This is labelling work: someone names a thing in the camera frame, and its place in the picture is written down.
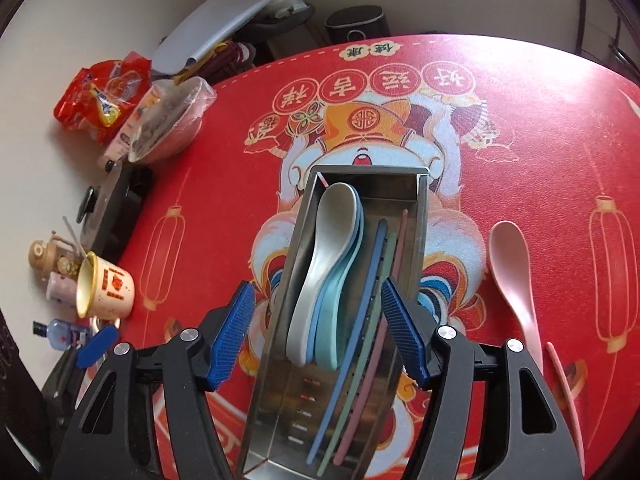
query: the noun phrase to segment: red tablecloth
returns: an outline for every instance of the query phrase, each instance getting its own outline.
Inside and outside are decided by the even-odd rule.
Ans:
[[[496,221],[524,231],[542,341],[554,343],[570,377],[587,472],[603,462],[640,401],[636,85],[533,44],[407,36],[280,60],[216,91],[121,260],[137,288],[123,336],[138,348],[164,342],[175,320],[197,325],[239,280],[254,280],[260,302],[248,341],[210,398],[231,461],[308,170],[396,164],[429,166],[436,177],[421,298],[471,340],[520,335],[485,246]],[[426,398],[402,377],[369,477],[401,475]],[[175,477],[162,399],[156,413],[165,474]],[[475,459],[471,433],[461,479]]]

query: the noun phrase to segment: silver screw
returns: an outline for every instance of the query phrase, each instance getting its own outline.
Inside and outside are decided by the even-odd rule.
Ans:
[[[524,345],[518,339],[509,339],[507,341],[507,348],[513,352],[522,352]]]
[[[198,337],[198,331],[195,328],[185,328],[180,333],[180,339],[183,341],[193,341]]]
[[[443,339],[453,339],[456,336],[456,329],[449,325],[443,325],[439,327],[438,335]]]
[[[113,353],[116,355],[124,355],[129,351],[129,343],[118,343],[116,348],[113,349]]]

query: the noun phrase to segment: spoon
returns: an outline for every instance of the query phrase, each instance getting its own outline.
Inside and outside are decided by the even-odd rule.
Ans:
[[[360,200],[358,200],[356,222],[358,224],[356,226],[356,239],[351,244],[349,251],[344,255],[344,258],[334,267],[331,276],[327,279],[326,294],[316,309],[316,312],[319,314],[316,338],[313,338],[313,321],[311,322],[309,346],[311,346],[311,340],[315,339],[313,343],[316,364],[329,372],[336,370],[342,363],[344,348],[349,338],[347,323],[346,320],[343,319],[344,308],[340,308],[340,297],[342,295],[344,282],[347,279],[347,275],[356,256],[358,256],[362,244],[364,212]],[[309,348],[306,350],[306,360],[312,360]]]
[[[564,400],[566,401],[566,405],[569,410],[571,432],[574,438],[575,449],[578,452],[578,459],[580,459],[582,475],[584,476],[584,441],[582,440],[582,431],[580,430],[580,420],[578,420],[578,411],[575,408],[574,396],[564,373],[564,368],[562,368],[562,363],[560,362],[556,348],[551,341],[546,342],[546,351],[549,352],[549,357],[551,357],[551,363],[553,364],[558,380],[560,381]]]
[[[515,314],[527,350],[542,373],[542,343],[531,290],[529,248],[513,222],[503,220],[489,232],[489,263],[498,289]]]
[[[327,278],[353,244],[357,210],[358,196],[343,182],[329,186],[318,204],[314,253],[287,333],[287,359],[296,366],[308,362],[306,349],[314,310],[322,302]]]
[[[76,236],[76,232],[71,227],[69,220],[67,219],[66,216],[63,216],[62,221],[65,223],[66,229],[69,231],[69,234],[71,235],[71,239],[76,244],[76,253],[80,254],[83,258],[86,258],[86,251],[84,250],[84,247],[82,247],[82,245],[80,244],[80,240],[78,240],[78,237]]]

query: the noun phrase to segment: plastic water bottle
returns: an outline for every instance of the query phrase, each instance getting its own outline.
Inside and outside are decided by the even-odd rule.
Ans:
[[[65,351],[70,346],[84,346],[91,338],[91,331],[87,326],[80,326],[61,319],[54,319],[45,325],[33,322],[33,333],[40,337],[46,337],[52,348]]]

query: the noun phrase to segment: pink plastic spoon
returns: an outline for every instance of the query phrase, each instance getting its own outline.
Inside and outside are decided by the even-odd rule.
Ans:
[[[489,264],[495,283],[516,315],[527,350],[542,373],[542,343],[531,291],[529,248],[513,222],[503,220],[489,232]]]
[[[571,432],[574,438],[575,449],[578,451],[578,458],[580,459],[580,467],[582,468],[582,475],[584,476],[584,442],[582,440],[582,431],[580,430],[580,421],[578,420],[578,411],[575,409],[574,396],[571,393],[571,388],[566,380],[562,363],[556,352],[556,348],[551,341],[546,342],[546,351],[549,352],[551,362],[553,363],[554,370],[558,375],[560,381],[560,387],[564,394],[564,400],[566,401],[567,408],[569,410],[569,422],[571,423]]]

